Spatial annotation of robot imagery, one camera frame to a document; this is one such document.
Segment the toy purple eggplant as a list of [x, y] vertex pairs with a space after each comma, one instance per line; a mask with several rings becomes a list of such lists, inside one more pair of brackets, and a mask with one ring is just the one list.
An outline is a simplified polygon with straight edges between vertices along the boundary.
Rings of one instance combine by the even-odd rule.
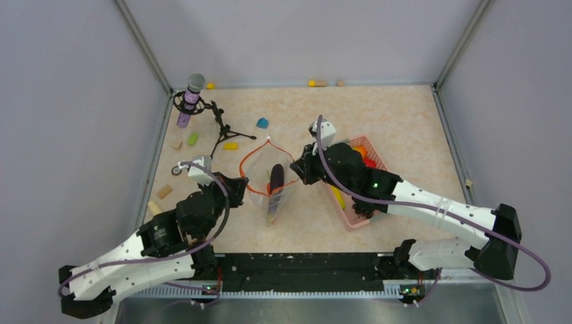
[[268, 203], [268, 211], [277, 212], [279, 201], [281, 199], [282, 187], [285, 184], [285, 170], [281, 164], [273, 166], [270, 172], [270, 182], [268, 194], [270, 196]]

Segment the clear orange zip bag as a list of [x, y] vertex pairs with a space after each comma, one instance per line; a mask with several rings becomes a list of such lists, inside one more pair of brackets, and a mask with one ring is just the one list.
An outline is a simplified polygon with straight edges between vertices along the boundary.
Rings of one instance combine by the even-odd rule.
[[293, 155], [270, 136], [239, 163], [239, 173], [249, 179], [247, 193], [271, 226], [287, 204], [299, 176], [290, 169]]

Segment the pink plastic basket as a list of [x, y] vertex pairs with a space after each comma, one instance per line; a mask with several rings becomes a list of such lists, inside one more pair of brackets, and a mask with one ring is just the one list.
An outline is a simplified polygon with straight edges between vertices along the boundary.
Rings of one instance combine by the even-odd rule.
[[[367, 136], [365, 135], [355, 136], [353, 138], [344, 140], [344, 142], [352, 147], [356, 145], [365, 146], [368, 151], [367, 157], [375, 160], [375, 162], [377, 163], [377, 169], [381, 169], [384, 171], [388, 170], [382, 157], [378, 154], [377, 150], [374, 148], [370, 139]], [[333, 208], [335, 210], [335, 213], [338, 215], [339, 219], [342, 221], [343, 225], [348, 231], [355, 230], [359, 227], [364, 227], [366, 225], [374, 223], [375, 221], [381, 220], [383, 217], [386, 216], [386, 214], [378, 211], [371, 219], [360, 219], [352, 209], [354, 201], [352, 200], [350, 195], [347, 195], [346, 193], [342, 192], [346, 204], [345, 210], [342, 211], [338, 202], [333, 196], [333, 193], [331, 191], [331, 185], [322, 183], [322, 188], [324, 194], [329, 197], [331, 204], [333, 205]]]

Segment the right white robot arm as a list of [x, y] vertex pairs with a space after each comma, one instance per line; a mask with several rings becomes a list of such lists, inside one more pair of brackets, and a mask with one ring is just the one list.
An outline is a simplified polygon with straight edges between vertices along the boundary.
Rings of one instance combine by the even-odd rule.
[[494, 279], [513, 279], [519, 251], [494, 235], [521, 241], [514, 207], [500, 204], [489, 209], [438, 196], [395, 173], [370, 167], [342, 142], [323, 154], [325, 162], [320, 160], [317, 144], [307, 144], [289, 167], [305, 185], [322, 181], [358, 194], [353, 207], [361, 216], [371, 217], [376, 211], [406, 216], [454, 235], [453, 239], [430, 242], [404, 241], [396, 249], [395, 268], [400, 276], [413, 278], [429, 269], [472, 267]]

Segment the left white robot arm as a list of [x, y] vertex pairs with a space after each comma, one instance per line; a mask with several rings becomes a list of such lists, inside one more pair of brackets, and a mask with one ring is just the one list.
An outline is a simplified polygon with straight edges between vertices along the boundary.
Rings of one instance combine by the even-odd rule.
[[212, 241], [226, 226], [230, 210], [243, 205], [249, 180], [220, 172], [214, 176], [104, 255], [82, 266], [62, 266], [57, 291], [61, 312], [89, 319], [157, 285], [219, 278]]

